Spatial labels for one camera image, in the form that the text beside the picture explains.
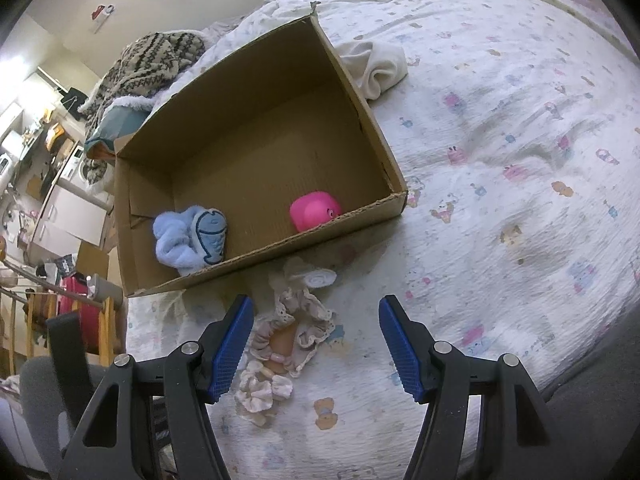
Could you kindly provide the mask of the cream satin scrunchie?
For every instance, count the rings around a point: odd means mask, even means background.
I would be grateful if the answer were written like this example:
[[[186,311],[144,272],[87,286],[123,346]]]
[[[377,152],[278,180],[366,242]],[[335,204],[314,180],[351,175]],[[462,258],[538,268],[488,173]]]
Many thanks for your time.
[[[238,414],[257,427],[265,427],[274,417],[277,404],[287,401],[294,386],[288,376],[275,373],[262,364],[251,360],[240,373],[234,392]]]

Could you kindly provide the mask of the tan foam cylinder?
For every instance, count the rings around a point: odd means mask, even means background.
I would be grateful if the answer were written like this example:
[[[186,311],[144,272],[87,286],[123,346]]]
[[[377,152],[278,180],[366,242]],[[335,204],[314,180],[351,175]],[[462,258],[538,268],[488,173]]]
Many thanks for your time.
[[[268,361],[270,370],[277,374],[285,374],[285,360],[292,356],[297,323],[275,330],[270,337],[271,356]]]

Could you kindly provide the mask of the beige lace scrunchie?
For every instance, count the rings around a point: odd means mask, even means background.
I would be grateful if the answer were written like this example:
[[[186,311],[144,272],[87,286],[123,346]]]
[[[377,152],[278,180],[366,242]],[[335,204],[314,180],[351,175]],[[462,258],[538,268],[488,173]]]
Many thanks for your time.
[[[274,297],[274,309],[255,322],[248,353],[274,372],[295,378],[336,329],[334,311],[307,287]]]

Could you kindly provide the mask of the light blue plush fish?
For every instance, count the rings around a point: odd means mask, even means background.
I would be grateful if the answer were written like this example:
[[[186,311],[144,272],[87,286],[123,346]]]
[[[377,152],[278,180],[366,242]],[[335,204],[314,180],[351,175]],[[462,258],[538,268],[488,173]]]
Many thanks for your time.
[[[215,208],[163,212],[152,225],[157,261],[181,276],[221,263],[227,230],[226,217]]]

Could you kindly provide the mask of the white cloth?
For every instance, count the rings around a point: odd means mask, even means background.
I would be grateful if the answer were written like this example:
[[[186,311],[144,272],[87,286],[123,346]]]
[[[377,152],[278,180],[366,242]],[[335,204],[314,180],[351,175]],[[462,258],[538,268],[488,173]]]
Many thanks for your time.
[[[300,257],[292,257],[286,260],[283,272],[290,284],[308,289],[329,287],[337,279],[337,274],[333,270],[319,268]]]

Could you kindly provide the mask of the pink rubber duck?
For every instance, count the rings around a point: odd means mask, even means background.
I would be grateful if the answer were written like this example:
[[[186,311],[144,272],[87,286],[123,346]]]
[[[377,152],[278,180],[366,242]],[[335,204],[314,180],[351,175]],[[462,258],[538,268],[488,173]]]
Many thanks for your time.
[[[340,216],[342,206],[328,192],[314,191],[296,198],[288,212],[296,231],[305,232]]]

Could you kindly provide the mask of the wooden rack with red bag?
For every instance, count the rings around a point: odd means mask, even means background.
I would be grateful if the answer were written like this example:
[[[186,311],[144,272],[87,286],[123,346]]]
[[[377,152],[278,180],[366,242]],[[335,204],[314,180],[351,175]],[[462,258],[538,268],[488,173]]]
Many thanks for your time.
[[[1,260],[1,269],[9,270],[35,286],[32,292],[10,292],[1,286],[1,297],[11,299],[9,322],[9,359],[10,372],[15,372],[15,331],[18,305],[26,307],[25,359],[29,360],[40,354],[53,352],[52,336],[46,336],[46,342],[40,348],[34,339],[36,312],[44,308],[43,321],[46,330],[50,330],[55,322],[61,323],[73,318],[80,331],[86,357],[91,364],[110,365],[118,350],[122,350],[122,338],[118,327],[117,307],[115,299],[107,297],[96,301],[79,292],[69,292],[63,287],[50,284],[22,266],[8,259]]]

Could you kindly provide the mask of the white kitchen cabinet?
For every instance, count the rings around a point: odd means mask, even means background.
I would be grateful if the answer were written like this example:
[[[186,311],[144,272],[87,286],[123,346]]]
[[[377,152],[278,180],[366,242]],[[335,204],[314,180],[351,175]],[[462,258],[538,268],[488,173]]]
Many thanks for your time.
[[[27,261],[77,254],[82,242],[100,246],[106,216],[105,209],[56,184],[38,214]]]

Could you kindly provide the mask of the white washing machine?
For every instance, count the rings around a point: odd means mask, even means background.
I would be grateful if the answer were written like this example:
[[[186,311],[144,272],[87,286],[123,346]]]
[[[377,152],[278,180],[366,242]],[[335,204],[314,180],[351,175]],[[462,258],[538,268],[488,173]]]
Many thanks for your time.
[[[114,168],[105,160],[91,159],[76,145],[66,160],[58,184],[107,212],[113,208]]]

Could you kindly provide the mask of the brown cardboard box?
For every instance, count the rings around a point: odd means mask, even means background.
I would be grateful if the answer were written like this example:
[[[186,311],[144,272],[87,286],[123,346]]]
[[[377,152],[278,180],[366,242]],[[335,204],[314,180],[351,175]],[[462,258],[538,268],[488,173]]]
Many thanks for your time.
[[[399,216],[407,185],[376,122],[309,13],[266,32],[174,94],[115,144],[115,221],[127,296],[189,288]],[[331,194],[342,214],[297,232],[291,204]],[[217,208],[224,260],[181,276],[157,261],[166,211]]]

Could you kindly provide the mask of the white patterned bed quilt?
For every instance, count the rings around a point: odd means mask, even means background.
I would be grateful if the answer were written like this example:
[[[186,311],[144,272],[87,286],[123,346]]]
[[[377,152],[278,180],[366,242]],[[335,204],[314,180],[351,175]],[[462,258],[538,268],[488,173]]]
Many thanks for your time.
[[[303,253],[335,282],[334,331],[292,396],[209,409],[235,479],[399,479],[424,416],[378,326],[410,318],[470,356],[513,353],[544,387],[639,299],[639,63],[570,0],[265,0],[186,78],[310,6],[334,44],[398,44],[372,105],[408,186],[402,216]]]

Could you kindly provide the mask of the teal fleece cushion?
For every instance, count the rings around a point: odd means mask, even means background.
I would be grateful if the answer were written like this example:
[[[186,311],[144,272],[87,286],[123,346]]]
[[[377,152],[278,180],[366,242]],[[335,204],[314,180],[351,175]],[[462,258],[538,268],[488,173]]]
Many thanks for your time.
[[[143,96],[121,96],[106,108],[98,125],[88,136],[84,152],[88,159],[113,160],[115,142],[136,133],[153,108],[153,100]]]

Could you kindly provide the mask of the white folded towel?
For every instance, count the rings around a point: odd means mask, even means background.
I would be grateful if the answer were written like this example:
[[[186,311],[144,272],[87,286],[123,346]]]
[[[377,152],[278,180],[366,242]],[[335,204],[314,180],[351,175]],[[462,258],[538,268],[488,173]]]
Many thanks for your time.
[[[405,51],[397,44],[374,41],[349,41],[335,47],[363,97],[377,100],[399,84],[408,74]]]

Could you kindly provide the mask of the patterned knit blanket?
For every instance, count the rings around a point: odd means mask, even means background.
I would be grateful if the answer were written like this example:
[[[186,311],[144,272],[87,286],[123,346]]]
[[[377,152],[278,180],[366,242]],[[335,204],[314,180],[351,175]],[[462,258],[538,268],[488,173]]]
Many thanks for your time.
[[[150,32],[122,50],[120,57],[78,107],[97,122],[117,98],[152,98],[168,87],[205,53],[208,38],[201,32]]]

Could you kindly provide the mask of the wall hook rack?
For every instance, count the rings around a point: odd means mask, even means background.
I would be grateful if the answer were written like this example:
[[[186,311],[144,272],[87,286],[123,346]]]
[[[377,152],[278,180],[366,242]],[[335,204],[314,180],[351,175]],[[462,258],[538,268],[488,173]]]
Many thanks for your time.
[[[115,7],[112,4],[108,4],[104,6],[104,4],[100,4],[97,6],[94,11],[91,13],[91,18],[94,22],[102,22],[106,20],[115,10]]]

